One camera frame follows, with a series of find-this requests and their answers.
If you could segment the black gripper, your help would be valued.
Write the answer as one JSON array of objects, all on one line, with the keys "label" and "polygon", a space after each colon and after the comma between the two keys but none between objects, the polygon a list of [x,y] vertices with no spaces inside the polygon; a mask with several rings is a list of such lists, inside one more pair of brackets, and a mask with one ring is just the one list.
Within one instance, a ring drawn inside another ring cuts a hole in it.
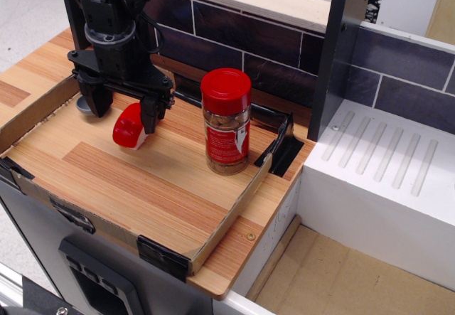
[{"label": "black gripper", "polygon": [[140,101],[145,134],[153,134],[166,109],[173,105],[173,82],[151,62],[149,54],[132,38],[126,43],[93,44],[92,50],[72,50],[68,59],[80,92],[94,116],[100,118],[113,103],[113,92]]}]

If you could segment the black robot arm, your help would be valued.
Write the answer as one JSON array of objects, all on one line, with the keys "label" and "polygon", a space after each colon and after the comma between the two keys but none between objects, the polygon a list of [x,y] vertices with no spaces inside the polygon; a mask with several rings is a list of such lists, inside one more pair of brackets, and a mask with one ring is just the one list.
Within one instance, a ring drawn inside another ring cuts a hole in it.
[{"label": "black robot arm", "polygon": [[80,92],[96,117],[102,117],[118,92],[139,101],[139,119],[146,134],[155,131],[173,104],[173,82],[158,70],[151,55],[164,44],[151,43],[157,23],[145,12],[149,0],[74,0],[90,49],[68,53]]}]

